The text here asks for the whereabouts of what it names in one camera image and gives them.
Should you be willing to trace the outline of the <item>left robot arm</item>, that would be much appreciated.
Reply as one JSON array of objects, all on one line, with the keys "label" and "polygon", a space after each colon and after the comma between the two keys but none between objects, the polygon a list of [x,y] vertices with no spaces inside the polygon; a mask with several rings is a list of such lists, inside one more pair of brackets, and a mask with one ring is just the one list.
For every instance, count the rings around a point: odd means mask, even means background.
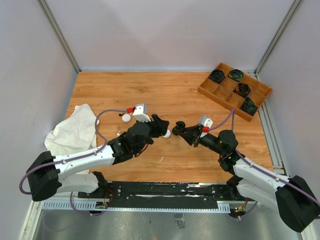
[{"label": "left robot arm", "polygon": [[98,148],[57,156],[50,151],[42,152],[25,174],[32,200],[40,202],[64,192],[84,192],[96,198],[103,197],[107,193],[103,180],[93,173],[81,175],[80,172],[138,157],[154,143],[155,138],[168,133],[169,124],[169,121],[152,114],[150,121],[136,121],[120,136]]}]

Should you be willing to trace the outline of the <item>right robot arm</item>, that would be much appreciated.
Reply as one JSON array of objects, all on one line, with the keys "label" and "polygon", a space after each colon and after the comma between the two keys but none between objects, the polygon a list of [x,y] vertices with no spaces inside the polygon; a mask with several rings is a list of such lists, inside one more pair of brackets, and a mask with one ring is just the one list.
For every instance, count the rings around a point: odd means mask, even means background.
[{"label": "right robot arm", "polygon": [[220,167],[233,175],[226,188],[230,199],[244,197],[263,204],[298,233],[320,218],[320,203],[307,182],[298,175],[287,177],[251,161],[237,150],[238,141],[232,130],[222,130],[214,136],[207,127],[186,127],[178,121],[172,132],[190,146],[202,145],[219,155]]}]

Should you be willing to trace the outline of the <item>black charging case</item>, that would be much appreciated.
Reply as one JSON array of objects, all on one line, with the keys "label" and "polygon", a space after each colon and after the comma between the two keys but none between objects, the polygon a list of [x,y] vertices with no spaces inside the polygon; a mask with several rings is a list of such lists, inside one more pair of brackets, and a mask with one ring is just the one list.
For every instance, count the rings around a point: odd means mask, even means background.
[{"label": "black charging case", "polygon": [[178,136],[180,133],[184,133],[185,130],[186,130],[186,124],[184,121],[177,121],[175,123],[175,127],[173,127],[172,129],[172,133],[175,135],[175,136]]}]

